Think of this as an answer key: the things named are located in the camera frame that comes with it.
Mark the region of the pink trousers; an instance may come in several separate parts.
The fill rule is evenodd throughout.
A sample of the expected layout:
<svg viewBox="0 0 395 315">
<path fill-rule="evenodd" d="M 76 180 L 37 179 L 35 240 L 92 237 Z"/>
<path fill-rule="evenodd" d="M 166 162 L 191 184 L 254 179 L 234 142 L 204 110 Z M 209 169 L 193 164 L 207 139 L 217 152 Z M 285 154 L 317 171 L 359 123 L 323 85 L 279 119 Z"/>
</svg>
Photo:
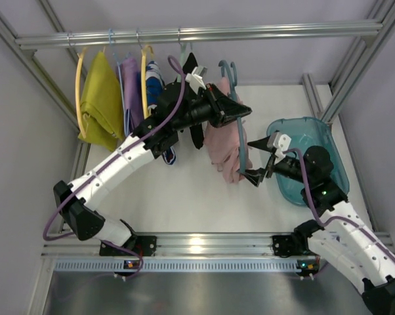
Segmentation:
<svg viewBox="0 0 395 315">
<path fill-rule="evenodd" d="M 204 141 L 211 163 L 222 173 L 228 184 L 237 184 L 245 177 L 240 173 L 239 131 L 236 120 L 215 128 L 210 123 L 204 131 Z"/>
</svg>

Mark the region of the blue-grey plastic hanger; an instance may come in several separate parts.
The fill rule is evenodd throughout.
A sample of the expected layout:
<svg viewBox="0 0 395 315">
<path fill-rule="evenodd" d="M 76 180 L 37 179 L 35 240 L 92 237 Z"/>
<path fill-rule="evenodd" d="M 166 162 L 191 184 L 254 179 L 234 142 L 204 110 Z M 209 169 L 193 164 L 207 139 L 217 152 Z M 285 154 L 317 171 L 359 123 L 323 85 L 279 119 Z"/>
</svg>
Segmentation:
<svg viewBox="0 0 395 315">
<path fill-rule="evenodd" d="M 221 76 L 227 77 L 230 87 L 230 98 L 234 101 L 238 101 L 238 96 L 236 93 L 236 86 L 238 85 L 238 74 L 236 70 L 236 65 L 234 62 L 228 63 L 226 60 L 221 60 L 218 63 L 220 67 Z M 239 172 L 241 174 L 245 173 L 247 155 L 245 152 L 245 139 L 244 139 L 244 129 L 241 118 L 237 118 L 238 125 L 238 135 L 239 135 Z"/>
</svg>

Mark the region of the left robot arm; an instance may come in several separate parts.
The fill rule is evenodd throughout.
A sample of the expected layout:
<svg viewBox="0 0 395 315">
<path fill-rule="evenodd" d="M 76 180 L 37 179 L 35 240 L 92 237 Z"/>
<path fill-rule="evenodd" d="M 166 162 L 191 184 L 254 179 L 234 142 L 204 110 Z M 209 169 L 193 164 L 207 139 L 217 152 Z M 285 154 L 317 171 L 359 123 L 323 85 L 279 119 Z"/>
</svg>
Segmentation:
<svg viewBox="0 0 395 315">
<path fill-rule="evenodd" d="M 59 181 L 53 192 L 62 216 L 80 241 L 92 238 L 123 247 L 134 232 L 122 220 L 101 215 L 101 201 L 127 177 L 178 142 L 178 132 L 202 123 L 215 128 L 248 116 L 252 109 L 228 98 L 213 83 L 194 91 L 189 83 L 168 84 L 152 114 L 105 160 L 70 183 Z"/>
</svg>

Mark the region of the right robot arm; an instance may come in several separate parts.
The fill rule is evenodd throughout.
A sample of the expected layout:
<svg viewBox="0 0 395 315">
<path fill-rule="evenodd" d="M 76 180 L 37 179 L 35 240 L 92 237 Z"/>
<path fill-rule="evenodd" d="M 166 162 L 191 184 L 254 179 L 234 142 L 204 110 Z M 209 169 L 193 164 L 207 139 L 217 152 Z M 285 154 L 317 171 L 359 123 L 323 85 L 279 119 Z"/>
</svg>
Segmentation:
<svg viewBox="0 0 395 315">
<path fill-rule="evenodd" d="M 395 314 L 395 254 L 331 178 L 329 152 L 322 146 L 301 152 L 290 143 L 290 137 L 280 132 L 249 142 L 250 147 L 270 153 L 270 158 L 265 167 L 248 169 L 244 176 L 255 186 L 274 173 L 303 183 L 301 195 L 314 218 L 294 229 L 291 253 L 324 258 L 356 288 L 372 314 Z"/>
</svg>

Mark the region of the black trousers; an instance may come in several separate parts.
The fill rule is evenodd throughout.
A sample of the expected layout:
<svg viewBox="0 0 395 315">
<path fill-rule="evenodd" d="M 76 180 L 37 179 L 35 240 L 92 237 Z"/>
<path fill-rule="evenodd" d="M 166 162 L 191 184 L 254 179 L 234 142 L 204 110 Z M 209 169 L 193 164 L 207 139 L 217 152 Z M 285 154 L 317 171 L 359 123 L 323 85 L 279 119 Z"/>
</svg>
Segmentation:
<svg viewBox="0 0 395 315">
<path fill-rule="evenodd" d="M 169 111 L 171 112 L 176 104 L 180 102 L 177 111 L 167 124 L 167 128 L 170 128 L 171 131 L 169 137 L 170 147 L 178 142 L 178 133 L 180 131 L 189 129 L 192 142 L 195 148 L 199 150 L 203 146 L 203 127 L 201 121 L 198 121 L 197 118 L 192 118 L 192 112 L 198 108 L 201 96 L 184 80 L 198 66 L 198 62 L 194 54 L 190 53 L 183 66 L 173 56 L 169 56 L 169 63 L 180 75 L 179 79 L 165 86 L 168 94 L 167 98 L 169 99 Z"/>
</svg>

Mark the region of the blue white patterned trousers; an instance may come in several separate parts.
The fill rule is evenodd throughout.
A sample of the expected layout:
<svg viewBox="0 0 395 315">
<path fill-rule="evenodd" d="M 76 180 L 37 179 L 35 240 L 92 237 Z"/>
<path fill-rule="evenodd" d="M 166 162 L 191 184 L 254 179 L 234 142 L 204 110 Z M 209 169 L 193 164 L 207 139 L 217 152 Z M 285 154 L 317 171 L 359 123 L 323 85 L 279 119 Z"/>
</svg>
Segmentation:
<svg viewBox="0 0 395 315">
<path fill-rule="evenodd" d="M 157 98 L 163 92 L 164 86 L 165 83 L 159 65 L 153 60 L 150 61 L 146 66 L 146 91 L 149 114 L 152 114 L 157 108 Z M 163 152 L 162 156 L 167 165 L 173 165 L 177 160 L 173 147 Z"/>
</svg>

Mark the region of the purple trousers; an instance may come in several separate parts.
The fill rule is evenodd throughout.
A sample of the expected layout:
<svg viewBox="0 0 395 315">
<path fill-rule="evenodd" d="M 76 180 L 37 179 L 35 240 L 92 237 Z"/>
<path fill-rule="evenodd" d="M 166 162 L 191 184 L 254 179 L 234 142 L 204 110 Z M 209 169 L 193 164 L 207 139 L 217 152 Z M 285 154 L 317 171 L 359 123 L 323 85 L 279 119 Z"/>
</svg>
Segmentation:
<svg viewBox="0 0 395 315">
<path fill-rule="evenodd" d="M 136 58 L 128 56 L 121 64 L 124 99 L 124 131 L 128 136 L 143 120 L 140 69 Z"/>
</svg>

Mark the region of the olive yellow trousers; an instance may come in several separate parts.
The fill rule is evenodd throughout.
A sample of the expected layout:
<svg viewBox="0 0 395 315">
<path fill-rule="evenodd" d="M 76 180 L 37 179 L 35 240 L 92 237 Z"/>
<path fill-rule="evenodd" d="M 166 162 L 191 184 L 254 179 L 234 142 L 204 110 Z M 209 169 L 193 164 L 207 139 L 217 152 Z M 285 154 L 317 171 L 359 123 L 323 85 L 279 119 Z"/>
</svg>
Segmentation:
<svg viewBox="0 0 395 315">
<path fill-rule="evenodd" d="M 81 111 L 87 143 L 113 152 L 125 139 L 119 82 L 102 51 L 93 58 L 81 84 Z"/>
</svg>

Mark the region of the pale yellow hanger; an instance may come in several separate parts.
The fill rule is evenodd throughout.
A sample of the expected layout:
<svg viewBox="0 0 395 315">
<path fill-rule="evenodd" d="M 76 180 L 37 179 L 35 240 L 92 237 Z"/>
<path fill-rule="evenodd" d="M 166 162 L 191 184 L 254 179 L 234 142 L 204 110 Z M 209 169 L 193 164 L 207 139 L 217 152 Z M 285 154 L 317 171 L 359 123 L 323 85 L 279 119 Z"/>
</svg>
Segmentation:
<svg viewBox="0 0 395 315">
<path fill-rule="evenodd" d="M 78 61 L 75 71 L 75 112 L 77 124 L 79 127 L 80 138 L 87 142 L 87 132 L 83 125 L 83 115 L 81 111 L 81 74 L 83 69 L 83 61 L 85 55 L 88 51 L 87 47 L 82 48 L 81 52 L 78 54 Z"/>
</svg>

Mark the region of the teal plastic basin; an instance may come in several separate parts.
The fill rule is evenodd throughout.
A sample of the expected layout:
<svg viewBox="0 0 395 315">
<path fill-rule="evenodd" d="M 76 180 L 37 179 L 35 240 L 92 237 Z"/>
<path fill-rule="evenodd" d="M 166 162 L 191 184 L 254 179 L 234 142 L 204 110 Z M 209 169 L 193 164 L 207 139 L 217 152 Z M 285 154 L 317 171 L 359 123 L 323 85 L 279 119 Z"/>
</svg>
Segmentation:
<svg viewBox="0 0 395 315">
<path fill-rule="evenodd" d="M 350 183 L 346 170 L 331 134 L 331 129 L 324 122 L 314 117 L 278 119 L 269 124 L 266 134 L 270 136 L 276 131 L 287 134 L 291 138 L 290 147 L 298 148 L 302 153 L 305 153 L 311 146 L 323 146 L 329 152 L 333 163 L 331 178 L 345 194 L 349 193 Z M 276 179 L 285 200 L 300 207 L 306 205 L 301 196 L 301 190 L 304 188 L 303 183 L 282 175 L 277 175 Z"/>
</svg>

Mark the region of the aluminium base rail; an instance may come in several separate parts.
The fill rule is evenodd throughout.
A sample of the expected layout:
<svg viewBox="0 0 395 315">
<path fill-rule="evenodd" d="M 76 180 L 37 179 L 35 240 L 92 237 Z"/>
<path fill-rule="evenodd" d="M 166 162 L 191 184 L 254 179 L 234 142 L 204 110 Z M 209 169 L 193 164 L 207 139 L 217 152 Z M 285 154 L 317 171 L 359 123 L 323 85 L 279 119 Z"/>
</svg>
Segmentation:
<svg viewBox="0 0 395 315">
<path fill-rule="evenodd" d="M 280 245 L 291 243 L 290 232 L 271 233 L 180 233 L 139 232 L 136 242 L 128 246 L 146 258 L 278 258 Z M 46 257 L 120 257 L 128 253 L 94 238 L 80 241 L 68 236 L 46 241 L 41 250 Z"/>
</svg>

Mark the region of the aluminium hanging rail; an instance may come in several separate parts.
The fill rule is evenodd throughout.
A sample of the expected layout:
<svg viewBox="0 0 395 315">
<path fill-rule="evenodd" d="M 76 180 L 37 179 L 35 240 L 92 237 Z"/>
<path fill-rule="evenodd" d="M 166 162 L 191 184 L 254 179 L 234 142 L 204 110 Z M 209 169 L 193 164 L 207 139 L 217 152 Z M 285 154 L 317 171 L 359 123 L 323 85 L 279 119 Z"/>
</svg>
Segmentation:
<svg viewBox="0 0 395 315">
<path fill-rule="evenodd" d="M 264 26 L 167 28 L 59 32 L 21 35 L 15 43 L 22 50 L 75 48 L 103 45 L 194 43 L 314 37 L 376 36 L 383 28 L 378 20 L 338 21 Z"/>
</svg>

